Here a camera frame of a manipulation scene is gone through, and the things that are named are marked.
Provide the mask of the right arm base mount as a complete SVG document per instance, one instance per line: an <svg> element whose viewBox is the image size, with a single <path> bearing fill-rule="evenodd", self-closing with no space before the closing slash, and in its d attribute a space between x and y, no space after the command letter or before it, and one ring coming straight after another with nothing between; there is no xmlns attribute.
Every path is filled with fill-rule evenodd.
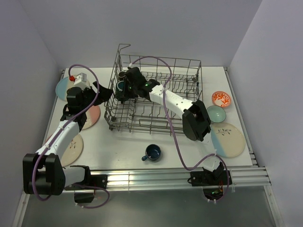
<svg viewBox="0 0 303 227"><path fill-rule="evenodd" d="M203 194L208 201L217 202L224 196L224 188L232 184L230 171L214 170L190 172L187 182L193 187L202 187Z"/></svg>

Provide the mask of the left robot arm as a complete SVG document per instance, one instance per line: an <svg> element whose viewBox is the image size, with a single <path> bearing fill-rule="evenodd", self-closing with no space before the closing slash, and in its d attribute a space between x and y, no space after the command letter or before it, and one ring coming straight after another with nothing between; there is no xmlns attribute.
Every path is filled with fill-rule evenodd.
<svg viewBox="0 0 303 227"><path fill-rule="evenodd" d="M82 189L91 186L92 176L88 166L63 168L61 158L74 137L83 129L87 120L86 112L92 106L108 101L113 94L113 90L98 82L93 85L96 91L92 87L71 87L67 90L67 104L63 108L58 128L38 151L24 156L23 189L26 194L47 200L52 195L60 195L65 187L73 184Z"/></svg>

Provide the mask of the dark blue mug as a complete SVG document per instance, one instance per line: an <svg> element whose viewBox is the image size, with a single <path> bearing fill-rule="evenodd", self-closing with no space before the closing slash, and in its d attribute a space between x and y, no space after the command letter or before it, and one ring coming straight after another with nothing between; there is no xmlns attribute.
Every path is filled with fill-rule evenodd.
<svg viewBox="0 0 303 227"><path fill-rule="evenodd" d="M149 160L152 162L156 162L159 161L161 155L162 155L162 150L160 149L160 147L156 144L150 144L147 146L145 150L145 154L141 158L141 160L142 161Z"/></svg>

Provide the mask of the dark green mug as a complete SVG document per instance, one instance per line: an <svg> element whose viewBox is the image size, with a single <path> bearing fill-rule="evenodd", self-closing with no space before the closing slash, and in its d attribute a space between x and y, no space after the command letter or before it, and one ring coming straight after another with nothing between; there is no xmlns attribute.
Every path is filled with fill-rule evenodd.
<svg viewBox="0 0 303 227"><path fill-rule="evenodd" d="M116 94L115 94L115 98L117 99L117 94L123 94L125 97L125 86L124 86L124 82L123 81L119 81L116 84Z"/></svg>

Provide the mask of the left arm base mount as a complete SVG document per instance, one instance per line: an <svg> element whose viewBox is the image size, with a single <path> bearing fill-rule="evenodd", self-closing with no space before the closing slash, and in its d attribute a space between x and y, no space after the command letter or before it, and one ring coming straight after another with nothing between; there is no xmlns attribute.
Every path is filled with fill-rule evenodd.
<svg viewBox="0 0 303 227"><path fill-rule="evenodd" d="M105 191L107 194L107 175L92 175L87 183L74 183L74 190L93 190L90 193L77 192L74 193L74 201L77 204L87 205L95 199L96 191Z"/></svg>

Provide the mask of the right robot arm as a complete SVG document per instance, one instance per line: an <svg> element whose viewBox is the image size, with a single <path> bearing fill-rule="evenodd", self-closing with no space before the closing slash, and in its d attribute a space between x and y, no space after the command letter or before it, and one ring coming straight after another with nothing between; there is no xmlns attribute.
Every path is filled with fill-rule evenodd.
<svg viewBox="0 0 303 227"><path fill-rule="evenodd" d="M210 142L211 119L207 113L205 104L201 100L194 102L185 99L166 89L165 84L161 84L154 79L147 80L138 67L128 68L127 71L119 72L116 89L116 97L121 102L140 97L163 106L179 159L186 170L195 170L208 157L218 156L217 154L209 154L202 158L195 166L186 166L168 113L168 111L172 111L181 118L182 130L188 139L192 141Z"/></svg>

